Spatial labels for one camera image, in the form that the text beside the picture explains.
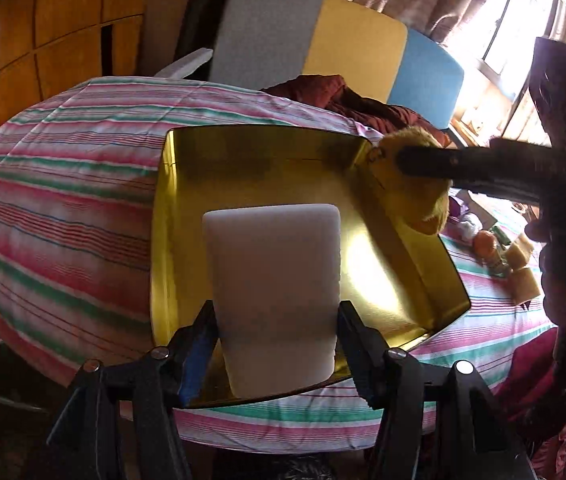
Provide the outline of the yellow sponge cube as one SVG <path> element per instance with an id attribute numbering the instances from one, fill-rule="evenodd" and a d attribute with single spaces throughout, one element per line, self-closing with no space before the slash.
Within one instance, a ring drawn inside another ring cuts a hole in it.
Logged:
<path id="1" fill-rule="evenodd" d="M 528 266 L 514 270 L 508 277 L 512 304 L 527 304 L 541 294 L 533 271 Z"/>
<path id="2" fill-rule="evenodd" d="M 512 271 L 525 268 L 533 255 L 534 246 L 525 240 L 515 240 L 504 252 L 504 260 Z"/>

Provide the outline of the orange fruit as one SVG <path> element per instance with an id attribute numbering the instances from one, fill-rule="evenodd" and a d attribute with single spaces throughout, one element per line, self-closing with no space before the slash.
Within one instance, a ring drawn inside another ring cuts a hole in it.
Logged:
<path id="1" fill-rule="evenodd" d="M 478 258 L 483 260 L 491 259 L 497 252 L 498 240 L 492 232 L 481 230 L 473 240 L 473 252 Z"/>

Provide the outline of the yellow plush toy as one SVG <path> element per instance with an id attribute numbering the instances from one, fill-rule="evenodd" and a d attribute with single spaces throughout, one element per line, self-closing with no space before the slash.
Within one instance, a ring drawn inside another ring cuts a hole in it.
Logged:
<path id="1" fill-rule="evenodd" d="M 383 188 L 382 204 L 410 229 L 424 235 L 437 235 L 449 214 L 449 179 L 413 177 L 396 164 L 403 148 L 441 148 L 431 133 L 421 127 L 407 127 L 387 134 L 367 156 L 367 167 Z"/>

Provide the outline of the white foam block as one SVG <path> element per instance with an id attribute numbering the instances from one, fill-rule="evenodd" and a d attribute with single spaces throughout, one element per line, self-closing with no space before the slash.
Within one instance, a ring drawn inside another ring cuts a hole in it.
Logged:
<path id="1" fill-rule="evenodd" d="M 338 208 L 208 211 L 203 232 L 234 396 L 279 396 L 329 379 L 341 284 Z"/>

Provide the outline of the gold metal tray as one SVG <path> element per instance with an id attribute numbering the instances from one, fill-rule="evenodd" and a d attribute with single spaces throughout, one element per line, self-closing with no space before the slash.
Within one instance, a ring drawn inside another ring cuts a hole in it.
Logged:
<path id="1" fill-rule="evenodd" d="M 310 128 L 216 126 L 171 129 L 154 200 L 151 315 L 156 344 L 193 324 L 213 302 L 203 217 L 208 211 L 331 204 L 341 215 L 339 302 L 349 301 L 365 325 L 392 347 L 410 349 L 454 322 L 469 307 L 460 276 L 435 235 L 410 229 L 382 204 L 371 176 L 373 144 L 362 136 Z M 325 382 L 349 374 L 336 341 Z M 239 399 L 231 391 L 220 334 L 202 389 L 187 408 Z"/>

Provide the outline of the dark red jacket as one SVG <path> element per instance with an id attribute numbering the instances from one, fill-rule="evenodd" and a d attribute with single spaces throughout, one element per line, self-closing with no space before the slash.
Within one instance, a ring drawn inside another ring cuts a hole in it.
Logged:
<path id="1" fill-rule="evenodd" d="M 351 118 L 379 131 L 382 134 L 392 134 L 408 127 L 420 127 L 434 136 L 443 147 L 451 143 L 449 136 L 433 126 L 420 114 L 411 108 L 400 105 L 388 105 L 351 90 L 345 79 L 339 75 L 300 75 L 283 84 L 264 88 L 263 92 L 270 96 L 290 99 L 330 112 Z"/>

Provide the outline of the striped bed sheet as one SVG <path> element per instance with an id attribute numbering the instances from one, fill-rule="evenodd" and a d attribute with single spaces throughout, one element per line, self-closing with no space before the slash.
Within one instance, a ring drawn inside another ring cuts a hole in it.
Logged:
<path id="1" fill-rule="evenodd" d="M 152 77 L 100 77 L 0 119 L 0 338 L 67 386 L 92 356 L 134 360 L 153 347 L 149 237 L 157 169 L 171 128 L 291 125 L 376 141 L 353 119 L 259 91 Z M 472 307 L 415 350 L 425 362 L 469 360 L 492 389 L 513 352 L 547 330 L 542 300 L 510 304 L 506 282 L 444 232 Z M 284 399 L 175 411 L 184 440 L 256 453 L 370 448 L 379 411 L 351 380 Z"/>

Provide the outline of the black rolled mat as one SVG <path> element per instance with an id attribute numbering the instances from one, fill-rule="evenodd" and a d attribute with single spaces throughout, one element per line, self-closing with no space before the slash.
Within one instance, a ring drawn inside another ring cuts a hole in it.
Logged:
<path id="1" fill-rule="evenodd" d="M 227 0 L 187 0 L 173 59 L 200 48 L 212 49 Z"/>

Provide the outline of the wooden wardrobe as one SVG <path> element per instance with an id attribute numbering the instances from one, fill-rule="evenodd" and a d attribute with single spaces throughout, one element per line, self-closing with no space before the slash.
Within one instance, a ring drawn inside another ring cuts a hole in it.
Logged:
<path id="1" fill-rule="evenodd" d="M 138 70 L 145 0 L 0 0 L 0 126 L 100 76 Z"/>

